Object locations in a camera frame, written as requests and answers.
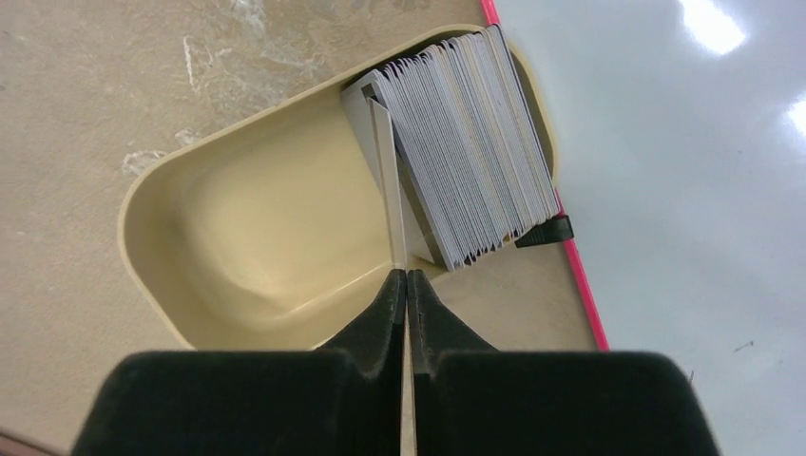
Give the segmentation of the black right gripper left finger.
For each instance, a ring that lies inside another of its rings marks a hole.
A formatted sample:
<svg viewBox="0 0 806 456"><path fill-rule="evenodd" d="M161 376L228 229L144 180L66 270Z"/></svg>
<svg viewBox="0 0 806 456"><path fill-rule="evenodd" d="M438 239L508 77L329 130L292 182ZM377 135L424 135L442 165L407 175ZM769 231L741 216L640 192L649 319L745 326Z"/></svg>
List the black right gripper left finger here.
<svg viewBox="0 0 806 456"><path fill-rule="evenodd" d="M311 351L147 351L107 377L76 455L396 455L406 275Z"/></svg>

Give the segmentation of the stack of credit cards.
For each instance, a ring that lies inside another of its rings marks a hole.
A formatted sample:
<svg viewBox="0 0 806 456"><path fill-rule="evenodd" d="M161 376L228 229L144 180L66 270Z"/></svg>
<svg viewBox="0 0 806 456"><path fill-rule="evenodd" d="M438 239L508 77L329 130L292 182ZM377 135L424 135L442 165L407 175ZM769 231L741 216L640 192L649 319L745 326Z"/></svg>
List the stack of credit cards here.
<svg viewBox="0 0 806 456"><path fill-rule="evenodd" d="M528 77L499 26L405 52L342 90L384 197L369 98L392 119L408 256L463 268L563 215Z"/></svg>

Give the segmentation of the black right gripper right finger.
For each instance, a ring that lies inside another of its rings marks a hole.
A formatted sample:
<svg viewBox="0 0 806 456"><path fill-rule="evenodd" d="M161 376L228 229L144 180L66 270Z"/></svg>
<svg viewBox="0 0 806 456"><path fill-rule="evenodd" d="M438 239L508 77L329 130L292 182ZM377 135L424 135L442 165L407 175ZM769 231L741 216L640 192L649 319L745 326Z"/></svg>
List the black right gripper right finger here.
<svg viewBox="0 0 806 456"><path fill-rule="evenodd" d="M688 378L641 351L501 351L407 276L421 455L715 455Z"/></svg>

